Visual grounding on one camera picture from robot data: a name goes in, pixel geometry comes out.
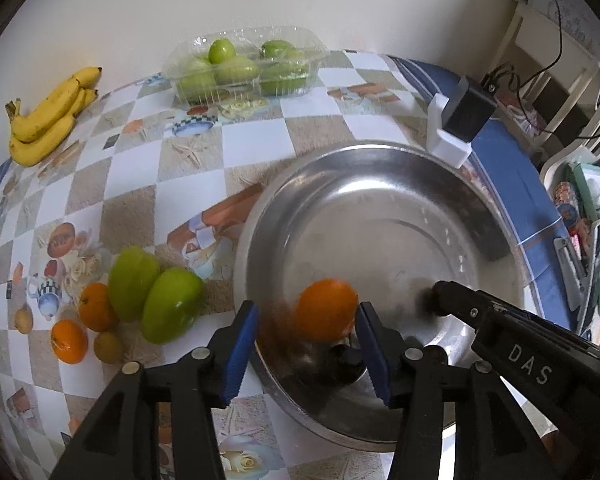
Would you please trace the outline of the small brown kiwi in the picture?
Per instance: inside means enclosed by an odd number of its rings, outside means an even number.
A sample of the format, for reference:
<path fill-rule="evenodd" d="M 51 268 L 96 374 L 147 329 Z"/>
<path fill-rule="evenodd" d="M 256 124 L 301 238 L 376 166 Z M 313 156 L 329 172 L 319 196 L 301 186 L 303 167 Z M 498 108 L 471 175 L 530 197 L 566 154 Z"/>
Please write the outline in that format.
<path fill-rule="evenodd" d="M 94 353 L 100 362 L 117 364 L 124 356 L 124 345 L 116 333 L 103 332 L 94 339 Z"/>

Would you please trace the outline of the orange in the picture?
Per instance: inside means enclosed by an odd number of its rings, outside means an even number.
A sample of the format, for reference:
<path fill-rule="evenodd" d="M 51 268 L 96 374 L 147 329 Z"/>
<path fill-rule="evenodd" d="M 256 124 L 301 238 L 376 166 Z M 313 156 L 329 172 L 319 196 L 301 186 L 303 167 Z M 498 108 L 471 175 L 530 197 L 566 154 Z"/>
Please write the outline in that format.
<path fill-rule="evenodd" d="M 352 330 L 358 293 L 345 281 L 325 278 L 299 296 L 292 312 L 292 327 L 306 341 L 331 344 Z"/>
<path fill-rule="evenodd" d="M 88 338 L 78 323 L 66 318 L 52 327 L 50 345 L 59 361 L 74 365 L 79 364 L 86 356 Z"/>
<path fill-rule="evenodd" d="M 93 332 L 109 332 L 116 328 L 119 319 L 110 304 L 108 286 L 102 283 L 87 285 L 80 296 L 79 317 Z"/>

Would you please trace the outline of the small brown fruit far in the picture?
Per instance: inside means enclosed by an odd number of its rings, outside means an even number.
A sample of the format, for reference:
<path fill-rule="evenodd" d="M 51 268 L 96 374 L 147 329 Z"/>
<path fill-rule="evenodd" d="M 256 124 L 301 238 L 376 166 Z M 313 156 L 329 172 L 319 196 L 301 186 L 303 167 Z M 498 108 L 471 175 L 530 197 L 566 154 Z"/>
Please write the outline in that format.
<path fill-rule="evenodd" d="M 33 316 L 28 306 L 23 306 L 16 311 L 14 324 L 20 334 L 27 335 L 32 332 Z"/>

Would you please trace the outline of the large steel bowl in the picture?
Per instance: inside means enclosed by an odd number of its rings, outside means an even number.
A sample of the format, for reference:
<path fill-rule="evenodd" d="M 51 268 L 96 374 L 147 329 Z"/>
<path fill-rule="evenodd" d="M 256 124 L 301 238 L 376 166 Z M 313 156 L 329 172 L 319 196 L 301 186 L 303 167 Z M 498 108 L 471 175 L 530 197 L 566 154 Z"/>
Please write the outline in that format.
<path fill-rule="evenodd" d="M 454 281 L 522 306 L 526 269 L 498 207 L 417 148 L 379 141 L 319 148 L 264 189 L 234 263 L 235 300 L 260 312 L 254 370 L 306 430 L 345 448 L 390 452 L 401 414 L 352 362 L 356 337 L 339 341 L 331 358 L 324 344 L 290 329 L 302 292 L 326 278 L 349 284 L 406 340 L 436 344 L 465 367 L 476 358 L 472 333 L 428 310 L 431 287 Z"/>

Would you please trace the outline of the black charger on white dock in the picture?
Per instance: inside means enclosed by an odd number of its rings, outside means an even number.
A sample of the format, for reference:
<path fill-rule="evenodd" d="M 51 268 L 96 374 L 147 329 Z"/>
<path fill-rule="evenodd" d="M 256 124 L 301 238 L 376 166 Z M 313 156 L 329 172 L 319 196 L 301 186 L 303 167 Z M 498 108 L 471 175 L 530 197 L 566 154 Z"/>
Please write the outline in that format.
<path fill-rule="evenodd" d="M 471 142 L 491 118 L 496 101 L 477 81 L 463 77 L 448 98 L 436 93 L 428 105 L 426 150 L 460 169 L 472 152 Z"/>

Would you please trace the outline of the white wooden chair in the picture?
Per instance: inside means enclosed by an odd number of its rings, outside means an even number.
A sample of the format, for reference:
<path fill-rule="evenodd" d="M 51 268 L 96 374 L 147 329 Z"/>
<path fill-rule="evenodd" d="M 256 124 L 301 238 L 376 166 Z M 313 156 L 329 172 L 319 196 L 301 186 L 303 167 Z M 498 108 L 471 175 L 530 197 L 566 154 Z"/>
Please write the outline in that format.
<path fill-rule="evenodd" d="M 527 119 L 515 115 L 511 105 L 501 104 L 500 116 L 509 132 L 529 154 L 545 155 L 551 164 L 560 160 L 597 162 L 600 160 L 600 105 L 576 140 L 559 151 L 553 148 L 550 140 L 550 134 L 564 123 L 568 113 L 574 110 L 588 87 L 600 80 L 600 62 L 594 55 L 577 40 L 560 32 L 558 25 L 550 18 L 528 4 L 518 3 L 491 66 L 495 67 L 501 61 L 510 44 L 516 44 L 533 61 L 546 65 L 550 62 L 550 47 L 546 38 L 550 32 L 558 36 L 558 52 L 562 57 L 556 65 L 521 86 L 521 99 L 524 103 L 530 102 L 554 80 L 566 84 L 565 101 L 542 128 L 533 127 Z"/>

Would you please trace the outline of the banana bunch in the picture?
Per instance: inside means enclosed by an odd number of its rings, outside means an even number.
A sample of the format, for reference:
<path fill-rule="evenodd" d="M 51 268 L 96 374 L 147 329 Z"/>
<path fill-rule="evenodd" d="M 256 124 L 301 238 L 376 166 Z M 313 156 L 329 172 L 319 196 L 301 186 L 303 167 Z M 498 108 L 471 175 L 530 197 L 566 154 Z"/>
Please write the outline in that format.
<path fill-rule="evenodd" d="M 50 92 L 27 115 L 21 113 L 21 100 L 5 104 L 9 120 L 9 155 L 23 167 L 31 167 L 52 154 L 71 133 L 76 118 L 98 97 L 96 84 L 102 68 L 87 66 Z"/>

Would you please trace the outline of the clear plastic fruit tray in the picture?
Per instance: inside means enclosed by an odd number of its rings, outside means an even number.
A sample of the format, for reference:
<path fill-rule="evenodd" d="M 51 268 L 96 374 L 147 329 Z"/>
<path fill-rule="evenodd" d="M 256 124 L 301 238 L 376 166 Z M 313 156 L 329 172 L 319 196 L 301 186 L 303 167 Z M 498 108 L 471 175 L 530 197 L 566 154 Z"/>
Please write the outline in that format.
<path fill-rule="evenodd" d="M 286 98 L 311 90 L 326 58 L 326 47 L 309 29 L 240 28 L 182 42 L 164 61 L 161 75 L 187 104 Z"/>

